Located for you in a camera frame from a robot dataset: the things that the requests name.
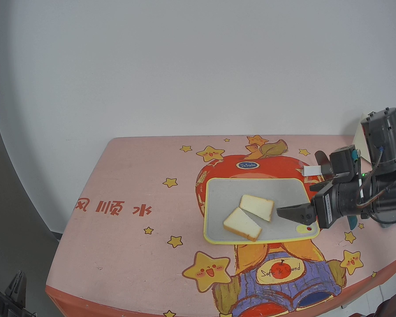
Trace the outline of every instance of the cartoon print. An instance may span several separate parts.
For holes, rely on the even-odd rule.
[[[166,313],[164,313],[164,315],[165,315],[166,317],[174,317],[174,316],[176,316],[176,314],[172,313],[170,310],[167,311]]]
[[[346,268],[349,272],[349,275],[352,275],[355,272],[355,269],[364,266],[364,264],[361,262],[361,253],[359,251],[352,253],[350,251],[344,250],[343,261],[340,263],[340,266]]]
[[[281,156],[288,150],[285,141],[268,143],[261,136],[248,136],[249,155],[224,156],[223,163],[208,164],[198,174],[195,191],[204,215],[206,183],[222,178],[297,178],[310,185],[321,176],[303,177],[304,162]],[[237,164],[258,160],[254,169]],[[234,246],[236,273],[228,284],[215,283],[213,297],[220,315],[232,317],[278,316],[306,309],[341,293],[346,286],[346,269],[341,261],[327,261],[311,240]]]
[[[190,145],[182,145],[182,148],[180,148],[179,150],[186,153],[187,151],[191,151],[192,149]]]
[[[209,162],[211,160],[223,160],[222,154],[225,151],[223,149],[215,149],[210,145],[207,145],[203,151],[198,151],[197,155],[204,158],[204,162]]]
[[[347,240],[348,242],[350,242],[350,244],[352,244],[354,240],[356,240],[356,237],[354,236],[354,233],[352,233],[352,231],[345,232],[345,240]]]
[[[311,153],[309,153],[306,149],[300,149],[300,150],[299,150],[299,153],[302,154],[302,155],[305,155],[305,156],[311,154]]]
[[[182,236],[179,237],[170,236],[170,240],[167,242],[167,244],[170,244],[171,246],[173,246],[173,248],[177,246],[183,246]]]
[[[151,229],[150,227],[148,227],[147,229],[144,229],[145,231],[145,235],[151,235],[151,233],[154,231],[154,229]]]
[[[263,139],[260,135],[254,135],[254,136],[247,136],[249,144],[253,145],[256,144],[259,147],[261,147],[264,143],[267,143],[269,140]]]
[[[247,148],[248,151],[251,152],[251,154],[244,157],[245,160],[256,160],[260,158],[264,159],[265,157],[268,156],[279,156],[279,155],[283,155],[288,151],[288,145],[284,140],[278,140],[275,143],[263,143],[264,141],[268,142],[269,140],[261,139],[255,142],[256,141],[255,139],[251,140],[253,138],[254,136],[251,138],[248,136],[249,142],[250,143],[253,142],[253,143],[245,146],[245,148]]]
[[[198,291],[204,293],[214,283],[230,283],[232,279],[227,273],[230,258],[212,258],[204,252],[195,254],[194,264],[182,272],[186,278],[195,279]]]
[[[166,178],[166,182],[163,182],[168,188],[177,186],[176,183],[177,178]]]

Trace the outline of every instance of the pink table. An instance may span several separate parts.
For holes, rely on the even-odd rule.
[[[111,140],[63,234],[46,291],[66,316],[317,316],[396,272],[396,225],[346,218],[314,240],[211,245],[213,177],[298,178],[349,136],[178,136]],[[271,264],[297,265],[262,277]]]

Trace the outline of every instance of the cartoon star face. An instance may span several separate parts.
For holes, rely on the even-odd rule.
[[[182,275],[186,278],[194,279],[198,291],[206,292],[214,283],[230,283],[231,278],[226,272],[230,263],[227,257],[212,258],[207,254],[198,251],[195,254],[194,264],[185,269]]]
[[[344,259],[342,263],[340,263],[340,266],[345,267],[348,270],[349,275],[352,275],[355,272],[355,269],[364,266],[361,262],[361,253],[359,251],[352,253],[344,250],[343,258]]]
[[[224,268],[222,266],[217,266],[215,264],[212,264],[211,267],[208,265],[206,269],[201,268],[200,271],[197,273],[198,278],[203,278],[205,276],[210,276],[214,277],[216,276],[217,271],[224,271]]]
[[[215,149],[212,146],[208,145],[203,151],[197,152],[197,155],[202,156],[204,158],[204,162],[209,162],[211,160],[223,160],[222,154],[225,151],[223,149]]]
[[[256,143],[258,146],[262,146],[264,143],[267,143],[269,140],[263,139],[260,135],[247,136],[249,144],[252,145]]]

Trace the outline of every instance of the white bread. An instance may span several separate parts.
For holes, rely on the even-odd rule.
[[[236,208],[223,222],[226,230],[255,242],[261,233],[261,227],[256,224],[241,208]]]
[[[275,202],[270,199],[255,197],[251,195],[243,195],[239,208],[246,210],[266,221],[271,220],[271,212],[275,206]]]

